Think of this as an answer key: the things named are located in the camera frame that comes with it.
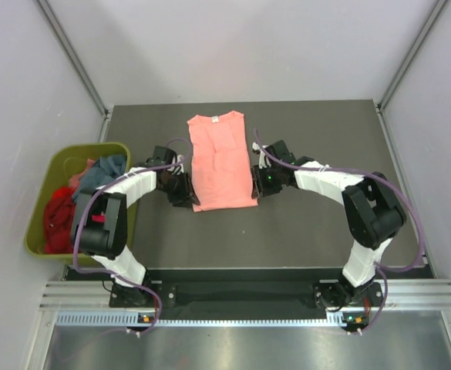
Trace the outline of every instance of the white backdrop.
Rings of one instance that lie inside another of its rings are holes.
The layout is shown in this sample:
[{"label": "white backdrop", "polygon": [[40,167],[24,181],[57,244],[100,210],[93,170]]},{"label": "white backdrop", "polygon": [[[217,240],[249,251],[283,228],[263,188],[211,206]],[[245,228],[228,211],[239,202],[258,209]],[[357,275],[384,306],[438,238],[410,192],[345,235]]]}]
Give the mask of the white backdrop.
[{"label": "white backdrop", "polygon": [[23,247],[49,159],[96,141],[101,122],[35,3],[0,2],[0,369],[21,368],[45,283],[61,269]]},{"label": "white backdrop", "polygon": [[438,272],[451,278],[451,2],[387,110]]},{"label": "white backdrop", "polygon": [[49,0],[105,104],[375,99],[434,0]]}]

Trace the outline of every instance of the blue cloth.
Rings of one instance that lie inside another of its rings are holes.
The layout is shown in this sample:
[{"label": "blue cloth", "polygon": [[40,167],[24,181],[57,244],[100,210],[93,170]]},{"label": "blue cloth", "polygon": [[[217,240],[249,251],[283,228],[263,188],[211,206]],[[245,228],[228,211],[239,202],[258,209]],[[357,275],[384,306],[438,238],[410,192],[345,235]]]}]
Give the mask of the blue cloth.
[{"label": "blue cloth", "polygon": [[126,172],[126,157],[122,154],[100,157],[86,173],[79,179],[78,189],[72,195],[72,201],[76,203],[79,192],[86,188],[95,189],[102,185],[112,183],[117,177]]}]

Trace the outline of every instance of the gray floor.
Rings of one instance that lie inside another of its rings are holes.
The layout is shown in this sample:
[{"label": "gray floor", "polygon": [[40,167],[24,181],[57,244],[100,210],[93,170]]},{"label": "gray floor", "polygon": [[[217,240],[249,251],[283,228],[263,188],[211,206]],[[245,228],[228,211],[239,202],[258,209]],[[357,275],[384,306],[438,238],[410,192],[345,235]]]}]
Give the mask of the gray floor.
[{"label": "gray floor", "polygon": [[106,328],[55,330],[44,370],[451,370],[439,312],[388,312],[362,337],[340,328],[157,328],[141,339],[97,337]]},{"label": "gray floor", "polygon": [[[125,143],[134,163],[144,161],[155,145],[189,137],[187,121],[193,116],[231,110],[244,113],[249,146],[257,127],[264,144],[283,139],[296,156],[379,171],[397,181],[369,100],[116,106],[106,140]],[[174,149],[182,153],[186,147]],[[250,158],[257,162],[252,152]],[[153,192],[140,201],[133,240],[136,258],[147,267],[339,267],[351,246],[342,207],[295,189],[264,198],[259,207],[196,214],[172,208],[165,194]],[[407,223],[383,262],[408,264],[416,251]]]}]

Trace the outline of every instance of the pink cloth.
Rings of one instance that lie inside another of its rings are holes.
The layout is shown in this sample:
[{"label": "pink cloth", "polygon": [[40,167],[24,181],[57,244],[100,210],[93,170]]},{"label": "pink cloth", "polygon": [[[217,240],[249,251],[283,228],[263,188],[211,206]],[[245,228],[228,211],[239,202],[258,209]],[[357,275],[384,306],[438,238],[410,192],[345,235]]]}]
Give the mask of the pink cloth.
[{"label": "pink cloth", "polygon": [[69,179],[69,188],[76,190],[79,186],[79,179],[83,177],[83,175],[88,171],[90,168],[92,168],[93,164],[95,163],[94,160],[91,160],[90,158],[86,160],[86,168],[83,172],[78,173],[77,175],[71,176]]},{"label": "pink cloth", "polygon": [[244,114],[195,116],[189,121],[194,146],[192,179],[201,205],[194,212],[257,206],[244,131]]}]

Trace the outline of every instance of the yellow-green plastic bin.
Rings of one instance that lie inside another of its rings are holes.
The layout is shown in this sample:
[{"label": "yellow-green plastic bin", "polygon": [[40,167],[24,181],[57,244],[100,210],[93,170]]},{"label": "yellow-green plastic bin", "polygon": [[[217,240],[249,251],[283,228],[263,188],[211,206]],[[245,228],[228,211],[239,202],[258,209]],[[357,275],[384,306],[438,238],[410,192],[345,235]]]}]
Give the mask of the yellow-green plastic bin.
[{"label": "yellow-green plastic bin", "polygon": [[[86,160],[97,160],[101,156],[111,156],[113,154],[123,154],[127,157],[126,171],[131,167],[130,150],[122,143],[94,143],[72,145],[60,150],[50,161],[47,174],[43,179],[42,188],[33,210],[30,224],[25,235],[26,250],[36,257],[63,261],[72,264],[72,254],[46,254],[45,238],[43,234],[43,211],[52,197],[52,193],[60,187],[67,186],[72,175],[83,172],[86,167]],[[134,221],[136,219],[137,202],[127,210],[127,245],[131,245],[134,231]],[[96,264],[96,262],[85,254],[79,254],[78,262],[86,266]]]}]

